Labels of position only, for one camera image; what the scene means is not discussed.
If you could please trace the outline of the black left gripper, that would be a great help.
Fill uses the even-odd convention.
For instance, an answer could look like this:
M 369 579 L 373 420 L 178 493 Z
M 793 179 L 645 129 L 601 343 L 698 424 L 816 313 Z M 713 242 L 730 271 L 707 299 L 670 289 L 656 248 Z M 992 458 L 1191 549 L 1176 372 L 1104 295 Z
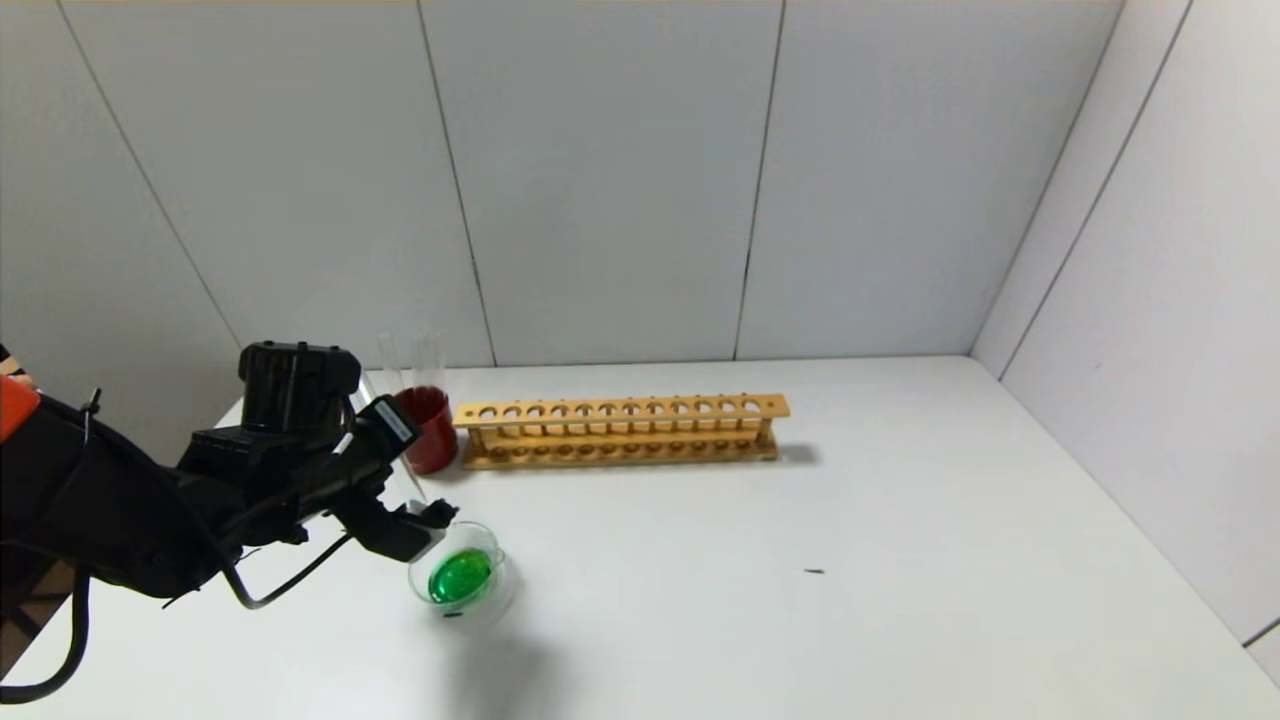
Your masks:
M 353 493 L 376 498 L 393 465 L 420 437 L 394 397 L 375 397 L 339 428 L 335 442 L 302 466 L 302 500 L 334 503 Z

